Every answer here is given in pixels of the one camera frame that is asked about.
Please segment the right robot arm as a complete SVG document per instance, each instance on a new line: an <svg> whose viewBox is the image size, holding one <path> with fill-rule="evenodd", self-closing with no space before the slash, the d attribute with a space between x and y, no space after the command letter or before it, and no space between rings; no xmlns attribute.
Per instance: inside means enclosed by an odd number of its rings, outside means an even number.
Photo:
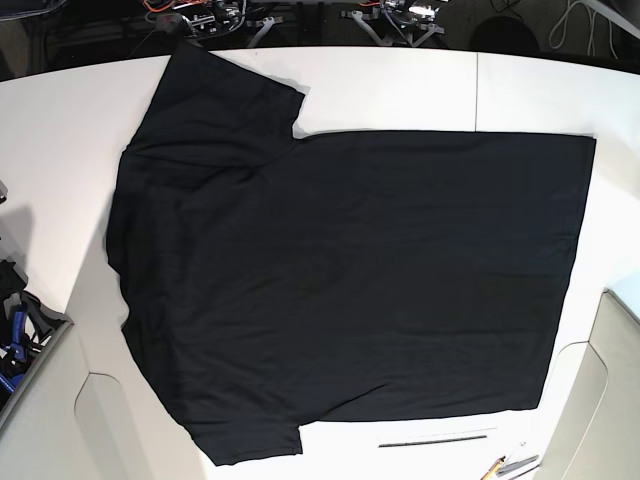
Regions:
<svg viewBox="0 0 640 480"><path fill-rule="evenodd" d="M226 37L243 29L253 35L248 47L254 48L282 16L272 14L276 4L254 5L251 1L142 1L145 20L156 31L197 42Z"/></svg>

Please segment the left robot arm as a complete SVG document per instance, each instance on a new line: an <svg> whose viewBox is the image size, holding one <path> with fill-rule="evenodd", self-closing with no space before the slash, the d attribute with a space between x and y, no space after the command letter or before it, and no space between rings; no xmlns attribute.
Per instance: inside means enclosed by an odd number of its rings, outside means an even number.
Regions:
<svg viewBox="0 0 640 480"><path fill-rule="evenodd" d="M340 12L352 20L380 47L406 45L419 48L427 40L445 34L436 16L447 1L397 0L364 1Z"/></svg>

